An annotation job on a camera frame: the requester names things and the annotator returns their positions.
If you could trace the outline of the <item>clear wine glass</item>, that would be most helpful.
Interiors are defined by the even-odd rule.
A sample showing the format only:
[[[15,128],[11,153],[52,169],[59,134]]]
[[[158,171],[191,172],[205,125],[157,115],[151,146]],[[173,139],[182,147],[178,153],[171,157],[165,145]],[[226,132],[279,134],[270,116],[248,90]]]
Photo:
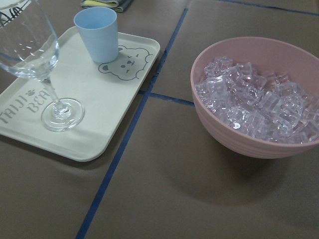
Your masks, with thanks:
[[[69,130],[84,117],[76,99],[60,98],[50,74],[59,58],[58,38],[50,20],[36,0],[0,2],[0,66],[12,75],[39,81],[52,102],[41,115],[44,126],[54,132]]]

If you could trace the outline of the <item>pink bowl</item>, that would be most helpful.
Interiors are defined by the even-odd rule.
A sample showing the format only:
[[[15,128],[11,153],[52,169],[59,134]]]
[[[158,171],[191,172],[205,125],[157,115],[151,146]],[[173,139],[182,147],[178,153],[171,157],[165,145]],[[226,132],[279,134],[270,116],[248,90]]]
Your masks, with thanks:
[[[319,94],[319,59],[311,53],[275,39],[235,37],[216,42],[195,59],[190,84],[196,113],[204,128],[219,143],[249,157],[276,159],[308,151],[319,145],[316,140],[303,144],[272,143],[247,136],[215,117],[202,103],[196,90],[203,68],[215,57],[228,56],[236,62],[251,62],[260,72],[288,73],[308,92]]]

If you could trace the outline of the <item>pile of clear ice cubes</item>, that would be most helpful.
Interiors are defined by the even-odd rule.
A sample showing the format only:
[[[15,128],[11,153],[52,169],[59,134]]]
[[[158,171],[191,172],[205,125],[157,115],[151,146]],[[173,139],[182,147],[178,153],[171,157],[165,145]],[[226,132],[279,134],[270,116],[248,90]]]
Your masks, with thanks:
[[[250,137],[289,144],[319,138],[319,99],[288,74],[261,74],[224,56],[203,68],[195,89],[213,115]]]

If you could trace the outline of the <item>cream bear tray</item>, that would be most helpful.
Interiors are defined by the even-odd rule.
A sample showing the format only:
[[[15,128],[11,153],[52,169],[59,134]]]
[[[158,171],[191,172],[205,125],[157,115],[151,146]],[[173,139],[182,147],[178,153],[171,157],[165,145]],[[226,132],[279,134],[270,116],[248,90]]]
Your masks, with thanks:
[[[108,146],[154,64],[160,44],[153,39],[119,33],[119,55],[111,63],[92,61],[76,27],[59,38],[59,61],[51,74],[58,96],[79,100],[83,120],[71,130],[51,132],[41,122],[51,102],[36,81],[16,79],[0,96],[1,135],[69,159],[85,162]]]

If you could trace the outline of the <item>light blue plastic cup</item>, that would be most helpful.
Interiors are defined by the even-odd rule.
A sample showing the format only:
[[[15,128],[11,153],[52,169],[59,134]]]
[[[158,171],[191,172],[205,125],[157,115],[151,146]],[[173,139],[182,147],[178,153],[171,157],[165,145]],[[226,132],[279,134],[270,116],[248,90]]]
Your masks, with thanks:
[[[118,57],[117,13],[107,7],[91,7],[74,16],[74,24],[97,63],[108,63]]]

